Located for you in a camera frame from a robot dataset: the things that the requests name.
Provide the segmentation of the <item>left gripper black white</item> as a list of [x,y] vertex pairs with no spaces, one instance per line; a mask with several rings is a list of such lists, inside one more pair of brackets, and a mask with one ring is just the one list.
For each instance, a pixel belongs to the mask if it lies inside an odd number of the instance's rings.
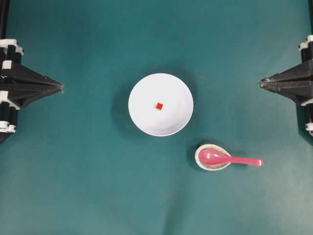
[[45,86],[16,86],[12,77],[0,75],[0,131],[15,132],[17,129],[18,111],[30,103],[63,90],[63,84],[41,75],[20,64],[24,49],[16,39],[0,41],[0,71],[11,69],[12,76],[18,81],[41,84]]

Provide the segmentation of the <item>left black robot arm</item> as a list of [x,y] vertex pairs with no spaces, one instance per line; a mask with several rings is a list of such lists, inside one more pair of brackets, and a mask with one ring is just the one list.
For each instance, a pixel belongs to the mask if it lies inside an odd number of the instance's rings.
[[63,85],[21,64],[24,49],[6,39],[8,0],[0,2],[0,134],[17,130],[18,111],[30,103],[63,90]]

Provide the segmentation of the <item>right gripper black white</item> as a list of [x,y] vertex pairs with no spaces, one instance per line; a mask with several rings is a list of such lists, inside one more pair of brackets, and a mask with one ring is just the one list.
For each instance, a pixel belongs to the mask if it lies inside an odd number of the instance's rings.
[[[313,36],[308,35],[298,49],[301,64],[263,78],[259,81],[262,89],[287,97],[305,107],[305,129],[313,135]],[[308,83],[283,83],[305,80]]]

